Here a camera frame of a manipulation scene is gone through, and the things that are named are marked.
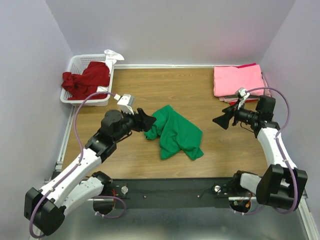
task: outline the wooden table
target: wooden table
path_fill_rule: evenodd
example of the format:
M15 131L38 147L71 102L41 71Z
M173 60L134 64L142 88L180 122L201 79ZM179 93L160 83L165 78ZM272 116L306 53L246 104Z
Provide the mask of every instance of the wooden table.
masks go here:
M232 177L237 170L263 175L267 162L253 133L239 125L228 130L212 122L228 106L213 95L212 68L116 69L112 92L135 96L134 109L148 114L171 105L203 131L204 155L195 161L180 151L160 159L159 139L146 140L141 132L120 142L117 150L95 171L111 178L192 178ZM254 110L256 102L246 104ZM77 119L77 130L84 144L100 128L105 112L117 109L112 97L106 107L84 107ZM68 140L63 168L79 154L74 130Z

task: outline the white cloth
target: white cloth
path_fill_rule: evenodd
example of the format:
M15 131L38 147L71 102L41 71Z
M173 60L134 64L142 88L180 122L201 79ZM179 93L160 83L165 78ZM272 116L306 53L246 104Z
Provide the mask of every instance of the white cloth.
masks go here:
M104 50L104 54L105 54L105 65L109 68L110 74L117 61L125 60L125 58L120 53L117 53L110 49Z

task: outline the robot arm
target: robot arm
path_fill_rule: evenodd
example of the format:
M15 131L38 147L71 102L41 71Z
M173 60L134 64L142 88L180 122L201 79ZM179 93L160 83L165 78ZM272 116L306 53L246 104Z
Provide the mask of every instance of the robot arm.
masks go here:
M60 227L66 215L86 200L101 194L104 186L111 181L103 173L93 174L81 183L84 177L102 164L117 149L117 143L130 136L132 131L146 132L156 121L156 118L146 115L141 108L137 112L133 111L134 98L131 95L116 95L114 98L118 100L121 112L109 110L105 114L101 128L89 139L83 154L79 154L64 171L41 189L31 188L25 195L24 216L47 236Z
M262 177L251 172L238 171L233 176L233 188L249 190L256 195L259 204L288 210L294 202L294 184L288 169L290 166L297 183L297 204L294 208L296 210L308 176L291 160L279 133L280 127L277 122L272 121L276 100L273 97L261 96L256 111L250 111L244 108L245 100L249 96L247 91L241 88L236 94L239 97L236 104L223 109L224 115L212 121L224 129L228 129L232 118L233 126L238 122L250 125L263 148L268 169Z

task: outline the gray floor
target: gray floor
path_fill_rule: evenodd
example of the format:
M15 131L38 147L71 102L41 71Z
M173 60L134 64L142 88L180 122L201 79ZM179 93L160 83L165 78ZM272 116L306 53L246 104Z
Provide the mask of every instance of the gray floor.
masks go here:
M119 219L95 216L88 201L46 240L304 240L299 211L265 207L241 216L224 208L129 209Z

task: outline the folded cloth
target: folded cloth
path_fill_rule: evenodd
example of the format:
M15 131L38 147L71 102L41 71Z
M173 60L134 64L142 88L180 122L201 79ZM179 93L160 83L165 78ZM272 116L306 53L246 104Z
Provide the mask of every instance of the folded cloth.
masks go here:
M216 97L234 95L241 87L248 90L264 87L259 65L242 68L234 66L214 67L213 92ZM260 96L264 94L264 90L256 90L250 94Z
M110 83L109 68L106 63L92 61L82 75L64 72L62 87L72 94L68 100L84 100L90 94L96 93L98 86L107 87ZM98 94L91 99L104 99L106 94Z
M144 133L146 139L160 136L159 146L162 160L183 150L192 160L204 155L200 149L202 131L167 105L153 115L156 118L151 129Z

